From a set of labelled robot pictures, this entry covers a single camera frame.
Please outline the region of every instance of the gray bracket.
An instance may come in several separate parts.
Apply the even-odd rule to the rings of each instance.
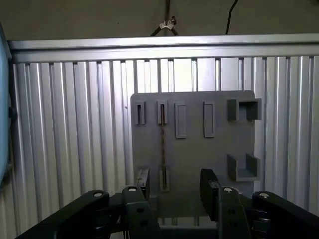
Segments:
[[[134,124],[145,124],[145,101],[134,103]]]
[[[141,105],[141,113],[145,105],[144,125],[142,120],[135,124],[137,105]],[[137,179],[141,168],[150,170],[150,199],[157,203],[152,207],[158,207],[159,217],[207,215],[199,193],[202,168],[212,169],[221,185],[252,195],[260,163],[255,157],[246,160],[245,155],[254,155],[255,121],[251,119],[260,118],[259,106],[252,91],[132,95],[134,175]],[[162,171],[162,118],[166,173]],[[230,166],[227,155],[233,155]]]
[[[261,120],[261,99],[232,99],[227,101],[227,118],[231,120]]]
[[[260,179],[260,159],[246,153],[246,162],[243,168],[239,160],[227,155],[228,176],[235,182],[249,182]]]

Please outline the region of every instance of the screw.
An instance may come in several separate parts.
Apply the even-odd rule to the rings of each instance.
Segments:
[[[271,221],[269,218],[259,218],[259,220],[266,223]]]
[[[102,194],[103,194],[103,193],[98,192],[98,193],[93,194],[93,196],[94,196],[94,197],[101,197]]]
[[[269,198],[269,195],[267,193],[261,193],[261,194],[259,194],[259,196],[261,196],[263,198]]]
[[[230,188],[224,188],[224,191],[226,191],[228,193],[232,192],[232,190]]]

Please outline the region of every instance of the rectangular slot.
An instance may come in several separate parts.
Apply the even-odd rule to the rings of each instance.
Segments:
[[[175,136],[186,138],[186,104],[184,102],[175,103]]]
[[[240,108],[246,109],[247,120],[261,120],[261,99],[250,102],[239,102],[239,111]]]
[[[261,120],[261,99],[228,100],[227,119],[232,120]]]
[[[246,153],[245,167],[239,166],[239,159],[227,155],[228,177],[235,182],[249,182],[260,178],[260,159]]]
[[[204,137],[213,138],[216,135],[215,102],[204,102]]]
[[[162,124],[162,118],[164,119],[163,124],[167,124],[167,111],[167,101],[158,101],[158,124]]]
[[[134,105],[134,124],[145,124],[145,101],[136,101]]]

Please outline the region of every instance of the gray pegboard panel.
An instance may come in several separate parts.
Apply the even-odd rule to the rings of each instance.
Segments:
[[[162,112],[166,190],[161,173]],[[254,120],[260,119],[259,112],[260,99],[252,91],[132,95],[134,175],[141,168],[150,169],[150,201],[156,202],[159,217],[206,216],[199,194],[202,168],[213,169],[222,186],[251,197],[260,170],[254,157]]]

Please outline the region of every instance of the bolt head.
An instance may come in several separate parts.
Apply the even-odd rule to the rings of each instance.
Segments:
[[[261,196],[263,198],[269,198],[269,195],[267,193],[261,193],[261,194],[259,194],[259,196]]]
[[[231,188],[224,188],[224,191],[226,191],[227,193],[232,192],[233,190]]]

